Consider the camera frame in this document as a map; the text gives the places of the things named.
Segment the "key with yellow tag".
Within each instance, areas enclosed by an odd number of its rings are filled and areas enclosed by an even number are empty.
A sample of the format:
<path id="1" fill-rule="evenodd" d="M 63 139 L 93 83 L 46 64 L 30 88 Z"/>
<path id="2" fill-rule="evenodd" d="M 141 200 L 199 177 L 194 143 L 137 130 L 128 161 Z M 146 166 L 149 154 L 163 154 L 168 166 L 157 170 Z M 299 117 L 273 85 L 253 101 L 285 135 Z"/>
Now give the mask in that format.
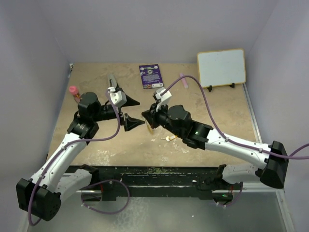
<path id="1" fill-rule="evenodd" d="M 161 139 L 162 140 L 166 140 L 166 141 L 172 141 L 172 140 L 174 140 L 176 138 L 177 138 L 177 136 L 172 135 L 172 136 L 162 137 Z"/>

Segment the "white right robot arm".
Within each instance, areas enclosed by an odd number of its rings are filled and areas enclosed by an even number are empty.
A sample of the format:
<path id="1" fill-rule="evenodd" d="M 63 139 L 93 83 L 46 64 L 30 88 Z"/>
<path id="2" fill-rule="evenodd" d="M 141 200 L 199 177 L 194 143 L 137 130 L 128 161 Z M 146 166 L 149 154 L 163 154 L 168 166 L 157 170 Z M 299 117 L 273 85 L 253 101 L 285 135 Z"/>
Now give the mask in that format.
<path id="1" fill-rule="evenodd" d="M 152 129 L 159 126 L 179 137 L 193 149 L 212 150 L 248 162 L 247 165 L 226 165 L 216 175 L 215 185 L 220 189 L 239 182 L 259 180 L 275 189 L 282 189 L 286 178 L 288 159 L 284 145 L 278 141 L 258 144 L 229 135 L 221 135 L 212 126 L 195 121 L 182 105 L 156 109 L 152 104 L 141 114 Z"/>

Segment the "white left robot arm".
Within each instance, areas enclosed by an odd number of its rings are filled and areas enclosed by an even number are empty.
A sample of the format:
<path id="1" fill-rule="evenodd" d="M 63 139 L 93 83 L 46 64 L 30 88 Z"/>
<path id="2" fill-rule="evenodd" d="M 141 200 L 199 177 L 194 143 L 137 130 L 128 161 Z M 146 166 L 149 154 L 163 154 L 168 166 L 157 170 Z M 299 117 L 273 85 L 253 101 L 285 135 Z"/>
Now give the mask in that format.
<path id="1" fill-rule="evenodd" d="M 121 88 L 108 88 L 106 96 L 108 102 L 102 105 L 94 92 L 82 94 L 73 121 L 53 155 L 31 178 L 22 178 L 16 184 L 19 207 L 28 213 L 31 226 L 37 225 L 32 221 L 33 216 L 38 220 L 50 221 L 61 204 L 76 191 L 84 187 L 98 187 L 99 171 L 96 168 L 83 165 L 68 177 L 64 177 L 64 173 L 90 142 L 97 141 L 94 136 L 99 130 L 99 122 L 117 119 L 115 133 L 104 138 L 105 141 L 113 139 L 121 126 L 125 131 L 130 131 L 145 123 L 121 111 L 123 106 L 140 104 L 135 100 L 127 100 Z"/>

